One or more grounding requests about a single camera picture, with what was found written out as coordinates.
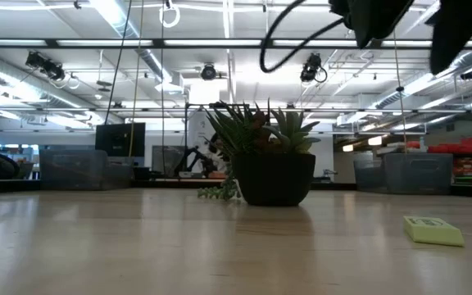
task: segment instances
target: yellow sticky note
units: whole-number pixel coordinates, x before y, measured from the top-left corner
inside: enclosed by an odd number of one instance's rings
[[[464,247],[462,232],[440,218],[403,216],[403,225],[416,243]]]

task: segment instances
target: security camera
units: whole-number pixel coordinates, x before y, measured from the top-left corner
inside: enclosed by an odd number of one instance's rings
[[[213,64],[206,64],[203,67],[202,73],[200,74],[202,79],[206,81],[211,81],[216,78],[216,69],[214,68]]]

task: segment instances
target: ceiling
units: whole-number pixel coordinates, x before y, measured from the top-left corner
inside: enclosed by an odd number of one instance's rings
[[[76,10],[70,1],[54,0],[0,0],[0,39],[112,39],[118,34],[107,23],[103,16],[94,9],[88,1],[79,1],[83,8]],[[396,29],[397,39],[430,39],[432,29],[420,22],[420,17],[433,5],[434,0],[415,1],[413,9],[405,14]],[[174,0],[180,6],[180,20],[172,28],[162,28],[159,20],[161,2],[145,1],[149,7],[140,8],[142,1],[133,1],[131,21],[141,27],[142,36],[146,39],[223,39],[225,38],[223,0]],[[267,12],[261,7],[260,0],[234,0],[234,17],[229,30],[230,38],[261,39],[266,34],[266,28],[271,25],[283,7],[289,4],[285,0],[267,1]],[[45,10],[41,7],[67,8]],[[276,38],[302,39],[319,28],[337,20],[334,14],[325,12],[327,1],[307,1],[306,6],[295,10],[282,23],[275,33]],[[166,17],[172,18],[174,12],[166,12]],[[329,31],[325,38],[352,39],[348,29],[339,26]],[[0,48],[0,61],[17,69],[30,72],[25,66],[29,49]],[[63,69],[79,79],[79,87],[72,80],[62,91],[80,98],[97,107],[108,106],[106,93],[102,99],[97,99],[96,81],[113,82],[114,69],[120,54],[119,50],[107,49],[103,52],[102,72],[100,67],[100,52],[96,49],[39,49],[43,56],[63,64]],[[267,63],[279,61],[288,54],[289,50],[270,49],[267,53]],[[312,84],[309,88],[302,85],[299,79],[302,64],[312,52],[317,52],[325,60],[331,57],[325,65],[329,78],[323,84]],[[234,80],[234,102],[257,102],[266,105],[271,100],[273,107],[285,107],[287,103],[295,103],[297,107],[307,108],[363,108],[365,100],[376,102],[380,94],[393,91],[401,83],[429,72],[429,52],[427,50],[338,50],[305,49],[301,50],[280,70],[272,74],[264,74],[258,66],[259,50],[231,49],[230,54],[220,49],[154,49],[152,53],[169,71],[182,74],[186,87],[199,81],[197,69],[206,63],[213,63],[219,72],[228,73],[228,57],[232,59],[232,78]],[[138,54],[134,50],[125,49],[122,52],[119,74],[113,102],[122,102],[131,107],[134,96],[137,95],[139,107],[159,107],[163,99],[166,107],[183,107],[185,95],[181,93],[161,93],[155,86],[159,81],[141,61],[137,73]],[[54,86],[47,83],[44,75],[34,72],[31,74],[44,81],[44,90]],[[229,100],[227,80],[218,81],[221,85],[220,99]],[[456,91],[472,87],[472,80],[462,81],[449,78],[432,87],[414,93],[405,108],[418,108],[411,103],[414,98],[420,98],[423,105]],[[467,95],[465,101],[472,99]],[[447,109],[460,105],[459,99],[453,99],[441,105]],[[338,113],[315,113],[313,118],[336,118]],[[119,113],[120,118],[131,117],[129,113]],[[160,112],[138,112],[140,117],[158,117]],[[367,116],[365,124],[370,120],[381,120],[375,116]]]

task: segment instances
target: black monitor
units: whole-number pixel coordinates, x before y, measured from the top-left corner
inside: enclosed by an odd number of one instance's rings
[[[96,149],[109,157],[128,157],[131,124],[99,125],[96,128]],[[145,157],[145,123],[134,123],[132,157]]]

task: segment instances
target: overhead camera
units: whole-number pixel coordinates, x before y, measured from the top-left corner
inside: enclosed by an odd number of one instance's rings
[[[202,79],[206,81],[211,81],[216,78],[216,69],[214,68],[213,64],[206,64],[203,67],[202,73],[200,73]]]
[[[325,79],[318,80],[316,77],[318,73],[322,70],[325,73]],[[311,53],[307,62],[303,64],[303,70],[300,74],[300,80],[303,83],[310,83],[313,80],[318,83],[324,83],[327,80],[327,71],[324,70],[321,66],[321,57],[318,53]]]
[[[30,52],[25,64],[33,70],[40,69],[39,72],[53,81],[62,81],[66,76],[62,64],[55,64],[52,60],[42,57],[39,52]]]

